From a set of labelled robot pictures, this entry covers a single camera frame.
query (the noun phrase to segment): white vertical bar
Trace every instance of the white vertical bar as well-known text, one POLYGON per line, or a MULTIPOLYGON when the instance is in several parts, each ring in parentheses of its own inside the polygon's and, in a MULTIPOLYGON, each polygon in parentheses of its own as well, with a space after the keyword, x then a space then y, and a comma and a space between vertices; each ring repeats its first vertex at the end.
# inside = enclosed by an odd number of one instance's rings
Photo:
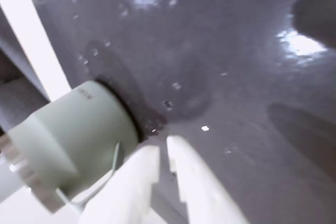
POLYGON ((0 6, 51 101, 71 87, 32 0, 0 0, 0 6))

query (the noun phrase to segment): water droplet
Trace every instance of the water droplet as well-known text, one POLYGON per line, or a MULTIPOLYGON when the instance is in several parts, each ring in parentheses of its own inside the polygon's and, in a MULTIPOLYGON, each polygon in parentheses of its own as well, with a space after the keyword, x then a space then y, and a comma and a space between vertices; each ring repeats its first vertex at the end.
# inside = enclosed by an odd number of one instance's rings
POLYGON ((203 126, 203 127, 202 127, 202 130, 203 130, 203 131, 208 131, 208 130, 209 130, 209 127, 208 127, 208 126, 203 126))
POLYGON ((93 56, 97 56, 99 54, 99 51, 97 48, 94 48, 92 51, 93 51, 93 56))
POLYGON ((124 9, 122 12, 121 12, 121 16, 123 17, 126 17, 128 15, 128 10, 127 9, 124 9))
POLYGON ((83 54, 79 54, 78 60, 82 62, 84 65, 89 63, 89 61, 83 56, 83 54))
POLYGON ((176 82, 176 83, 173 83, 172 87, 176 90, 179 90, 181 89, 182 86, 178 82, 176 82))
POLYGON ((225 154, 230 154, 232 151, 227 147, 227 148, 225 148, 225 150, 224 150, 224 153, 225 154))
POLYGON ((165 106, 166 110, 168 111, 173 109, 173 103, 171 101, 164 101, 162 104, 165 106))
POLYGON ((179 2, 178 0, 170 0, 169 1, 169 6, 177 5, 178 2, 179 2))

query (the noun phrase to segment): gray surface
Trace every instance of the gray surface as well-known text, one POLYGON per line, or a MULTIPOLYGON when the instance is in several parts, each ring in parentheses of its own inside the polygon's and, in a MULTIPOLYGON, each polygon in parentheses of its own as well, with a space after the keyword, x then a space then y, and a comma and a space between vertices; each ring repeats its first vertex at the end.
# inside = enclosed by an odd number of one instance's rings
POLYGON ((47 98, 46 92, 21 49, 7 19, 0 9, 0 50, 26 76, 26 78, 47 98))
POLYGON ((25 77, 1 85, 0 127, 9 131, 47 103, 25 77))
POLYGON ((251 223, 335 223, 336 53, 290 32, 334 47, 334 0, 34 2, 70 84, 105 80, 147 136, 188 138, 251 223))
POLYGON ((0 51, 0 85, 22 76, 22 73, 3 54, 3 52, 0 51))

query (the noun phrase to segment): gray countertop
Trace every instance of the gray countertop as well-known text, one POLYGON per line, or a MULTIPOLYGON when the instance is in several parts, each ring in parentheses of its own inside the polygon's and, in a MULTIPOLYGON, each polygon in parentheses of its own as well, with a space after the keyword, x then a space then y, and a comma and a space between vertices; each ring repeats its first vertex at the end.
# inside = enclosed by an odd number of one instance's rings
POLYGON ((251 223, 335 223, 335 0, 34 3, 71 86, 187 138, 251 223))

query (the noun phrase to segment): light green cylindrical object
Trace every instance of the light green cylindrical object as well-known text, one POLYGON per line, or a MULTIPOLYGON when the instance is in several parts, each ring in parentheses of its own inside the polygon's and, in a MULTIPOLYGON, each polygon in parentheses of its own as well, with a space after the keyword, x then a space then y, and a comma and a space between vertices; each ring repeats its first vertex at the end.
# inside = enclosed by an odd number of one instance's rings
POLYGON ((16 148, 8 152, 9 161, 53 212, 60 208, 54 202, 57 188, 74 197, 111 169, 118 142, 125 155, 138 144, 135 126, 122 104, 94 81, 34 112, 7 137, 16 148))

